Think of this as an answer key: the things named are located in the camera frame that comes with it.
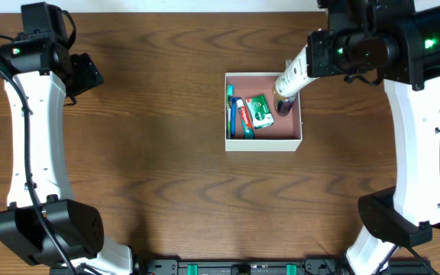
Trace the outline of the blue disposable razor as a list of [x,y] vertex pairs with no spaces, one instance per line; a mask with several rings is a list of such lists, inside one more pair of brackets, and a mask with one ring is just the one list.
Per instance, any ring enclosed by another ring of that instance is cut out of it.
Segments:
[[230,138],[233,139],[235,137],[236,132],[236,114],[237,114],[237,103],[240,97],[230,97],[229,102],[231,103],[231,114],[230,114]]

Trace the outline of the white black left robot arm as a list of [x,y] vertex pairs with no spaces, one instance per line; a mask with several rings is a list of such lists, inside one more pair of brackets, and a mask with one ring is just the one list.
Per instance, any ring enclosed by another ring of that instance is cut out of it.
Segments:
[[103,84],[89,55],[72,54],[68,11],[23,5],[24,30],[0,47],[0,76],[11,108],[13,170],[0,242],[52,274],[131,274],[128,246],[107,238],[99,211],[74,199],[66,170],[63,109]]

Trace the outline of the green white toothbrush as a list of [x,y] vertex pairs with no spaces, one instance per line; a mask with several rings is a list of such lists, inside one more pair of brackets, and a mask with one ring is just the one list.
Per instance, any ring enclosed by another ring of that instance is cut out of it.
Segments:
[[226,88],[226,112],[227,112],[227,122],[226,122],[226,131],[227,131],[227,139],[230,138],[229,130],[230,130],[230,114],[231,114],[231,103],[229,102],[229,98],[234,95],[234,86],[227,85]]

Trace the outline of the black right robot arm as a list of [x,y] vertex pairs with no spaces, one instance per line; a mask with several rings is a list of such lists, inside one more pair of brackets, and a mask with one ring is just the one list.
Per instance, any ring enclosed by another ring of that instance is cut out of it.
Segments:
[[414,251],[440,229],[440,2],[320,1],[328,27],[308,36],[312,78],[364,80],[375,71],[393,116],[396,185],[362,196],[363,227],[339,274],[379,274],[399,248]]

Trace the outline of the clear foam pump soap bottle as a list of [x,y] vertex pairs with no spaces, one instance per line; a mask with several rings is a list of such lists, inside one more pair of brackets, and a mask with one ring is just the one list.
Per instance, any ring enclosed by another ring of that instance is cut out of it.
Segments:
[[285,71],[277,78],[273,85],[274,107],[279,116],[287,116],[299,91],[296,87],[296,72],[292,60],[286,61]]

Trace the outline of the white leaf-print lotion tube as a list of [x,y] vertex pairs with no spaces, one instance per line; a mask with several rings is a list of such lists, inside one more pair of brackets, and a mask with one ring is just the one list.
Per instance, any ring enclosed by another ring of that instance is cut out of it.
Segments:
[[274,83],[273,90],[281,98],[292,97],[317,80],[308,76],[307,49],[308,45],[305,45]]

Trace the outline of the green soap bar packet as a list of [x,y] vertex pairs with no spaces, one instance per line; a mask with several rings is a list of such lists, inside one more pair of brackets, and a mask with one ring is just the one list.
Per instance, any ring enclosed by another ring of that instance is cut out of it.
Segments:
[[254,129],[267,128],[274,124],[275,120],[264,94],[247,98],[246,106]]

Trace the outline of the red green toothpaste tube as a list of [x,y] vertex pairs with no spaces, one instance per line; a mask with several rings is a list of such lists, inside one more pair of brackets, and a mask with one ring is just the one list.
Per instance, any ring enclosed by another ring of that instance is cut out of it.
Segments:
[[241,125],[242,130],[244,132],[244,138],[245,139],[255,139],[255,133],[254,129],[252,127],[252,124],[250,122],[249,116],[248,116],[248,109],[245,106],[242,99],[238,99],[236,101],[238,112],[241,118]]

